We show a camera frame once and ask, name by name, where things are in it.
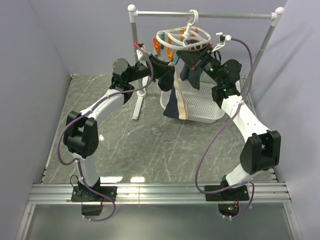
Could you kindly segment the navy blue underwear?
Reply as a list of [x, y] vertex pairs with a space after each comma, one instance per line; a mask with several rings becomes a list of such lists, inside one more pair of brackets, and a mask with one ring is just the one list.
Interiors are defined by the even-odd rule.
[[170, 92], [163, 115], [172, 119], [187, 120], [187, 103], [182, 95], [178, 73], [174, 66], [170, 65], [170, 70], [158, 79], [158, 86], [161, 91]]

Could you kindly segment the white round clip hanger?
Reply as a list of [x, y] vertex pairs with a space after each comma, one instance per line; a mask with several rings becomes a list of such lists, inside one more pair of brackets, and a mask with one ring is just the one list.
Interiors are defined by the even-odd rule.
[[166, 52], [169, 62], [175, 60], [175, 54], [180, 50], [197, 50], [205, 46], [212, 46], [209, 33], [197, 27], [199, 13], [197, 10], [189, 11], [193, 14], [186, 26], [160, 30], [153, 38], [154, 55], [157, 59], [164, 61], [162, 51]]

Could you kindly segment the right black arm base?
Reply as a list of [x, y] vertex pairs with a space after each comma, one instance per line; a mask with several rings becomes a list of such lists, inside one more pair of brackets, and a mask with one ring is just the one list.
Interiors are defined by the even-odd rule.
[[207, 202], [220, 202], [217, 205], [219, 213], [223, 217], [229, 217], [230, 219], [241, 215], [240, 201], [252, 202], [246, 185], [226, 189], [217, 193], [206, 193], [205, 200]]

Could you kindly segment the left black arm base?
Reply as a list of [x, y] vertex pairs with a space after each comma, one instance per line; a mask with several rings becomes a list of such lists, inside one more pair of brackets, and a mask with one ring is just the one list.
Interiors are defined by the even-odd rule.
[[74, 186], [71, 194], [72, 203], [81, 203], [81, 213], [85, 217], [97, 217], [103, 211], [103, 204], [114, 202], [117, 196], [117, 186], [98, 186], [92, 192], [85, 185]]

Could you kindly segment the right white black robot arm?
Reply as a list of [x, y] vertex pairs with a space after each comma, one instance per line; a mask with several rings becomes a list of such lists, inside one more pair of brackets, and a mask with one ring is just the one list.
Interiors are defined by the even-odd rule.
[[228, 173], [221, 182], [220, 194], [226, 200], [238, 194], [238, 187], [248, 183], [254, 176], [279, 164], [281, 135], [269, 130], [253, 114], [236, 87], [242, 65], [235, 59], [221, 63], [212, 56], [212, 48], [179, 50], [177, 55], [192, 70], [202, 69], [216, 86], [212, 98], [235, 124], [243, 136], [245, 145], [239, 158], [239, 165]]

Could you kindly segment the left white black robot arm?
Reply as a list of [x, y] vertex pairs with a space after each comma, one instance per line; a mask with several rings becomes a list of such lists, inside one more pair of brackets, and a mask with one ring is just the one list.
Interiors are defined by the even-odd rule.
[[111, 86], [107, 92], [90, 107], [81, 112], [71, 111], [67, 116], [63, 131], [63, 144], [72, 153], [84, 185], [83, 195], [89, 201], [96, 201], [101, 195], [97, 186], [100, 177], [97, 172], [94, 154], [99, 145], [99, 127], [116, 109], [126, 104], [134, 91], [132, 82], [149, 78], [149, 81], [173, 74], [175, 68], [168, 62], [150, 55], [146, 63], [130, 65], [124, 58], [113, 63]]

